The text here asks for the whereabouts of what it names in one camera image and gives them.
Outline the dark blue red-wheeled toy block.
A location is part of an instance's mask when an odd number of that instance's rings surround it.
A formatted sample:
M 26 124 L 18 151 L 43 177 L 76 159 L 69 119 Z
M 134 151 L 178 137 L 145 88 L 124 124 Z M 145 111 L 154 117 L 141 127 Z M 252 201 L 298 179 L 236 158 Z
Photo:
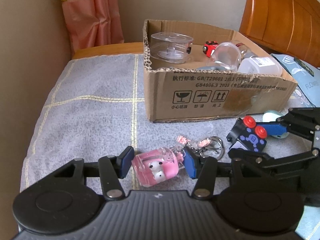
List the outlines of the dark blue red-wheeled toy block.
M 250 115 L 238 118 L 226 137 L 231 143 L 230 150 L 240 148 L 252 152 L 262 152 L 267 144 L 266 138 L 266 129 Z

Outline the light blue floral pillow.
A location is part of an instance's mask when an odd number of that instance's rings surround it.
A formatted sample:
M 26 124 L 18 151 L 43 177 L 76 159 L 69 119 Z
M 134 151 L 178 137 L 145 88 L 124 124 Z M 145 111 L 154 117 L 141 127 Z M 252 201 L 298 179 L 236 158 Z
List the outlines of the light blue floral pillow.
M 312 106 L 319 107 L 319 69 L 296 57 L 271 54 L 298 82 L 298 87 Z

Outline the clear plastic round container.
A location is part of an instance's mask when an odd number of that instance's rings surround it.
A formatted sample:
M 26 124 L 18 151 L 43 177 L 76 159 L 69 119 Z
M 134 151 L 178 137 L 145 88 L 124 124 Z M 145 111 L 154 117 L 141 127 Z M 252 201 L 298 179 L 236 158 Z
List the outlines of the clear plastic round container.
M 173 64 L 186 63 L 193 38 L 184 34 L 159 32 L 151 35 L 150 54 L 154 59 Z

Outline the grey checkered blanket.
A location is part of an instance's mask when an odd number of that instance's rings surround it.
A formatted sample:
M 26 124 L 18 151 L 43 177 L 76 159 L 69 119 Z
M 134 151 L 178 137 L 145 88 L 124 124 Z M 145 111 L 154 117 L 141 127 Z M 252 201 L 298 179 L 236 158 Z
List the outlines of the grey checkered blanket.
M 150 150 L 171 145 L 179 134 L 224 135 L 254 100 L 227 98 L 216 121 L 153 123 L 143 99 L 141 55 L 99 56 L 69 62 L 50 92 L 23 164 L 21 187 L 37 182 L 75 157 L 96 161 L 126 146 Z

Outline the clear plastic cup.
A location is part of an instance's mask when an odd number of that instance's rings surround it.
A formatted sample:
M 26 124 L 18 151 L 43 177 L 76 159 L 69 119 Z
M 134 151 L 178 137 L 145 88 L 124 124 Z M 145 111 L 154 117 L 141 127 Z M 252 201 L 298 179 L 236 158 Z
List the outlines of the clear plastic cup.
M 235 44 L 222 42 L 214 50 L 212 59 L 227 70 L 236 72 L 240 65 L 241 53 Z

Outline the mint green white round object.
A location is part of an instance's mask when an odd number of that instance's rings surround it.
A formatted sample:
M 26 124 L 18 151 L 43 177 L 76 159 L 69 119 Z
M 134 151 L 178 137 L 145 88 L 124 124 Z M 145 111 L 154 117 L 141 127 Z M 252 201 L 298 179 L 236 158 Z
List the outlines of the mint green white round object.
M 274 110 L 266 111 L 263 114 L 261 126 L 266 129 L 268 136 L 285 139 L 289 135 L 284 126 L 276 123 L 276 120 L 282 116 L 283 114 Z

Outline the pink transparent earbud case keychain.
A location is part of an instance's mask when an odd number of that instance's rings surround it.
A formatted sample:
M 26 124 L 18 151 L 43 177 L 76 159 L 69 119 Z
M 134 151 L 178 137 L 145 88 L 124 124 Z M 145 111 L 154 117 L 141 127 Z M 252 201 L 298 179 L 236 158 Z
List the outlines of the pink transparent earbud case keychain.
M 183 148 L 191 148 L 200 157 L 213 157 L 220 160 L 225 147 L 223 141 L 217 137 L 207 137 L 200 141 L 192 141 L 185 136 L 178 136 L 177 145 L 171 148 L 160 147 L 150 152 L 136 155 L 132 166 L 138 182 L 143 187 L 152 187 L 178 175 L 184 168 Z

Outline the wooden bedside table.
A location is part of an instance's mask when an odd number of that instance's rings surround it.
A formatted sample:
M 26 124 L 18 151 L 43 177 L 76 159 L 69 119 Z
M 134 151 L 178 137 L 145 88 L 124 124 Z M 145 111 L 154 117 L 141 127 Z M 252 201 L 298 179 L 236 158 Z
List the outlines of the wooden bedside table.
M 104 46 L 97 46 L 86 49 L 79 49 L 75 52 L 72 59 L 82 59 L 87 57 L 101 56 L 101 55 L 119 55 L 119 54 L 142 54 L 142 42 L 130 42 L 109 44 Z

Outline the pink gold curtain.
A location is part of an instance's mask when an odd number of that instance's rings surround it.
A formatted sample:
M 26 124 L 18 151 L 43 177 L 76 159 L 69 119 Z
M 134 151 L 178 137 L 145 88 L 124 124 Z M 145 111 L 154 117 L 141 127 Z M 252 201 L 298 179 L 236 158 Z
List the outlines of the pink gold curtain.
M 123 43 L 118 0 L 61 0 L 72 52 Z

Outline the orange wooden headboard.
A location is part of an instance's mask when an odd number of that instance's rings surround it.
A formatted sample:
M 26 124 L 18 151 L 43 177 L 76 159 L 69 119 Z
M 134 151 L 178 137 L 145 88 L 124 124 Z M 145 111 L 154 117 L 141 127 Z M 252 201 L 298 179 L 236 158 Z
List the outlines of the orange wooden headboard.
M 247 0 L 240 33 L 319 67 L 319 1 Z

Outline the white plastic bottle with label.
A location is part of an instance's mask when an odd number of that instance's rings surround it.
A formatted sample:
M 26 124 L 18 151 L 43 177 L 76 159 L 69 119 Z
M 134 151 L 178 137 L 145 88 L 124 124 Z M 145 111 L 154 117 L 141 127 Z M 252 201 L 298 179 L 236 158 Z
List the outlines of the white plastic bottle with label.
M 238 72 L 244 74 L 266 74 L 281 76 L 282 66 L 271 57 L 250 57 L 243 59 Z

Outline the glass jar with gold contents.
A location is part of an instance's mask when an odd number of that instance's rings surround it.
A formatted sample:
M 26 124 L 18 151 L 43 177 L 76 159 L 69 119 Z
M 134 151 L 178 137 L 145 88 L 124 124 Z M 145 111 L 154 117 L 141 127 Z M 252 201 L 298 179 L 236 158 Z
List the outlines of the glass jar with gold contents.
M 253 51 L 248 46 L 246 46 L 244 43 L 242 43 L 238 40 L 232 40 L 231 42 L 232 42 L 232 44 L 236 45 L 237 48 L 240 50 L 242 60 L 247 59 L 247 58 L 257 57 L 257 55 L 255 53 L 253 53 Z

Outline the red black toy car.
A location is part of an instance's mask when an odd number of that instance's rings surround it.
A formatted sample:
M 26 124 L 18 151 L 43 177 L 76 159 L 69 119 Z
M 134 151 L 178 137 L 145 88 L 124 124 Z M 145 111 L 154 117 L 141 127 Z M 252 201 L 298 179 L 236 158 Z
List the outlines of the red black toy car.
M 210 58 L 218 45 L 219 44 L 216 41 L 206 41 L 202 51 L 208 58 Z

